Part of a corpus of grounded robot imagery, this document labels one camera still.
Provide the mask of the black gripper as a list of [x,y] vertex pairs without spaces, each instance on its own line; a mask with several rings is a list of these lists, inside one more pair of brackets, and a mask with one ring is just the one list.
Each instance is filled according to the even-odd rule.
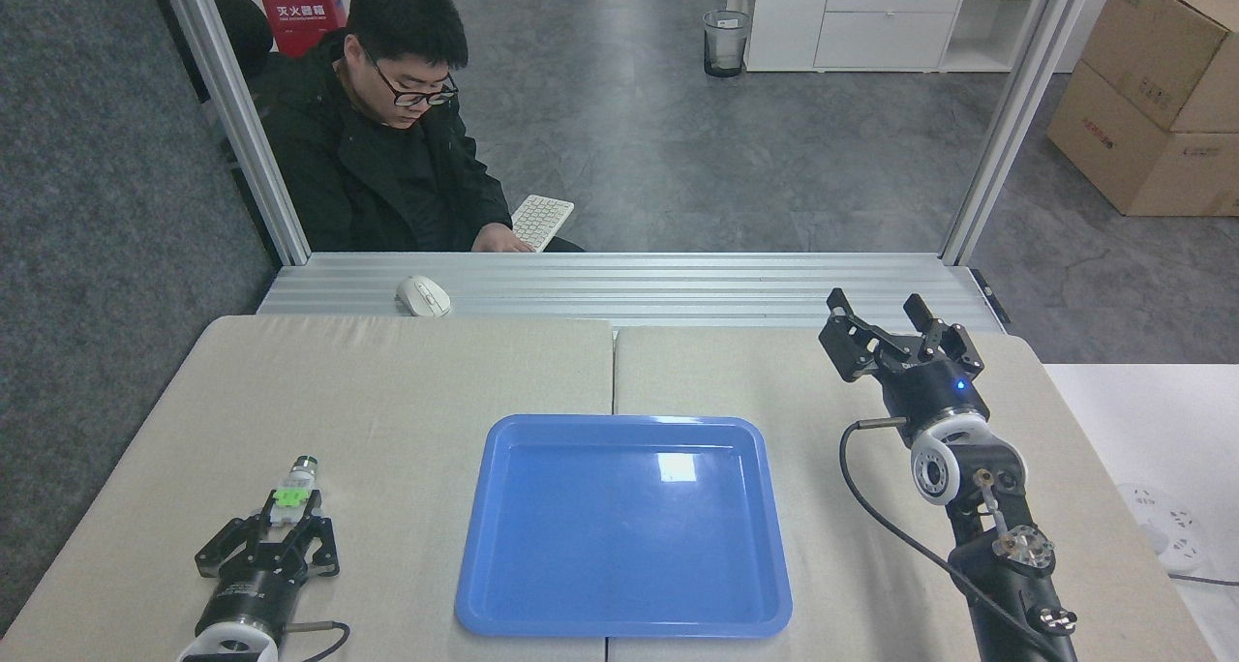
[[195,555],[199,576],[221,581],[199,615],[197,633],[229,622],[284,638],[306,580],[339,574],[332,519],[322,514],[321,503],[321,492],[310,491],[300,519],[282,538],[280,560],[278,544],[264,541],[273,526],[274,491],[259,512],[230,519],[199,548]]
[[857,317],[843,288],[833,288],[826,299],[829,317],[818,340],[843,381],[875,376],[882,387],[882,402],[892,418],[904,418],[900,430],[909,448],[933,421],[953,412],[990,410],[974,388],[975,376],[985,363],[961,325],[947,325],[930,311],[919,294],[911,294],[903,310],[921,340],[912,350],[909,337],[895,336]]

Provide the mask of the person's left hand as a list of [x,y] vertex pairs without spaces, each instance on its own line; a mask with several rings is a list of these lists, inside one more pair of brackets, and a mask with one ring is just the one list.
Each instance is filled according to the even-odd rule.
[[535,248],[519,238],[510,226],[487,223],[476,234],[470,247],[475,253],[535,253]]

